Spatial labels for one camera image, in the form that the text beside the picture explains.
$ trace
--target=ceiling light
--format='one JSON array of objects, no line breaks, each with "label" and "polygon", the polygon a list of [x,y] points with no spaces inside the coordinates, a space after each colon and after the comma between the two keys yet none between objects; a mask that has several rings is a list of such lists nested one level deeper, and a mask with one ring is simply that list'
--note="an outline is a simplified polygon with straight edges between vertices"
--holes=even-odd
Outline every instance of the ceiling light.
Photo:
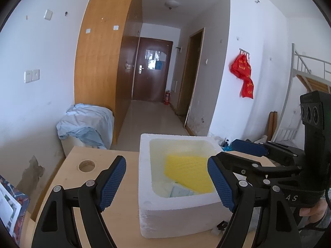
[{"label": "ceiling light", "polygon": [[175,0],[168,0],[164,5],[171,10],[173,8],[179,7],[181,4]]}]

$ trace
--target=coat rack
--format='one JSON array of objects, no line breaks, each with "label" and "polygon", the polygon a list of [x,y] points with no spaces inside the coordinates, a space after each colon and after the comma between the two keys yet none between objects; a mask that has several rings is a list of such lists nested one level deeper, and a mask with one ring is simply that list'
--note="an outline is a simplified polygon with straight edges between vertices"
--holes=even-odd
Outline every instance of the coat rack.
[{"label": "coat rack", "polygon": [[249,61],[249,52],[247,52],[247,51],[245,51],[245,50],[243,50],[243,49],[239,49],[239,50],[240,50],[240,54],[241,54],[241,53],[246,54],[246,56],[248,57],[248,61]]}]

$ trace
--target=hallway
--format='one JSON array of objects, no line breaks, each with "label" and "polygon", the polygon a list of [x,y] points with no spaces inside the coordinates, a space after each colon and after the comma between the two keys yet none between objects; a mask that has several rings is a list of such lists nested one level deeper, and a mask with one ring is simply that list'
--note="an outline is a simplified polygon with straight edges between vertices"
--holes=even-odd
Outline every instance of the hallway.
[{"label": "hallway", "polygon": [[118,141],[112,150],[139,151],[143,133],[188,135],[182,122],[168,105],[132,101],[126,114]]}]

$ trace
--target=red bag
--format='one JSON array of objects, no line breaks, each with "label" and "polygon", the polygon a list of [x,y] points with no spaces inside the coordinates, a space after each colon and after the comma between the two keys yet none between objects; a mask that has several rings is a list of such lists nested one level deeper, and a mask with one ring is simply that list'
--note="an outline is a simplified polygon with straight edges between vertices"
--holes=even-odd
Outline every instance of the red bag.
[{"label": "red bag", "polygon": [[251,80],[251,66],[248,63],[247,56],[245,54],[240,54],[230,68],[236,77],[244,80],[244,85],[242,88],[241,96],[243,98],[253,99],[254,84]]}]

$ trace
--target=fire extinguisher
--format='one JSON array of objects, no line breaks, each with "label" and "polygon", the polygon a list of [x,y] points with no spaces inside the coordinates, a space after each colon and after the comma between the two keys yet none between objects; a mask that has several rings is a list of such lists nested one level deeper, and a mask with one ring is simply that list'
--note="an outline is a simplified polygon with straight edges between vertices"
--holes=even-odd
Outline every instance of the fire extinguisher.
[{"label": "fire extinguisher", "polygon": [[164,104],[169,105],[170,104],[170,91],[167,91],[165,94],[166,95],[165,95],[165,98],[164,98]]}]

